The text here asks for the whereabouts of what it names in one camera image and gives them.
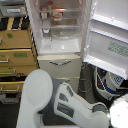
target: white refrigerator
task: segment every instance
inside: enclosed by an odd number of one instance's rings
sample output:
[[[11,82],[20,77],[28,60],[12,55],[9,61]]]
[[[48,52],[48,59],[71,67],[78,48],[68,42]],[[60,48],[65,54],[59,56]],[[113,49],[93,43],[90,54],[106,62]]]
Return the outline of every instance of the white refrigerator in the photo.
[[[128,79],[128,0],[26,0],[41,69],[78,89],[81,62]]]

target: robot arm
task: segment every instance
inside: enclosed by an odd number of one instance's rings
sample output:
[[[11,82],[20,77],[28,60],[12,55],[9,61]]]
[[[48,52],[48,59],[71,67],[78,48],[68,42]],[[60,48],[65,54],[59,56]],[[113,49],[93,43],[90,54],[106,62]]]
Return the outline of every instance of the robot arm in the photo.
[[[102,103],[89,104],[71,89],[69,84],[59,86],[54,112],[83,128],[108,128],[107,108]]]
[[[69,84],[54,82],[45,71],[35,70],[24,83],[17,128],[41,127],[43,122],[39,113],[47,107],[53,107],[56,115],[83,128],[109,127],[104,104],[89,104],[73,92]]]
[[[128,94],[116,99],[110,107],[111,125],[113,128],[128,128]]]

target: open refrigerator door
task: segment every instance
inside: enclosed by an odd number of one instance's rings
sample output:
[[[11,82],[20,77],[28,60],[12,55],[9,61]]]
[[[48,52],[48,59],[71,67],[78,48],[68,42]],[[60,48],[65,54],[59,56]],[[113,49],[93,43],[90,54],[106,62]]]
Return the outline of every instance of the open refrigerator door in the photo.
[[[83,61],[128,79],[128,1],[93,0]]]

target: cabinet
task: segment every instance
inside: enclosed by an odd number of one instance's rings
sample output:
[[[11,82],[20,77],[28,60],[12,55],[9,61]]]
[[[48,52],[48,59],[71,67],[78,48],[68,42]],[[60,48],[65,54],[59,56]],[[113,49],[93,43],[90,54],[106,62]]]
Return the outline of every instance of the cabinet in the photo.
[[[15,18],[6,19],[6,29],[0,31],[0,93],[22,92],[26,76],[38,68],[29,23],[23,29],[23,19],[16,30],[12,30]]]

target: door handle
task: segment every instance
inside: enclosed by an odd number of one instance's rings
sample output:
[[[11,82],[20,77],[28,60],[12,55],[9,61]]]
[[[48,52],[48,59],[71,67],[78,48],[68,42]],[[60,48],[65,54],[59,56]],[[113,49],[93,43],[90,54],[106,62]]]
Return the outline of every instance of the door handle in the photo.
[[[1,60],[0,63],[8,63],[9,59],[7,58],[7,60]]]
[[[16,90],[3,90],[3,86],[1,86],[1,92],[18,92],[19,91],[19,85],[18,85],[18,87],[17,87],[17,89]]]
[[[71,62],[71,60],[68,60],[68,61],[62,62],[62,63],[50,61],[49,63],[54,64],[54,65],[58,65],[58,66],[62,66],[62,65],[68,64],[68,63],[70,63],[70,62]]]
[[[1,72],[0,75],[13,75],[16,73],[16,70],[14,72]]]

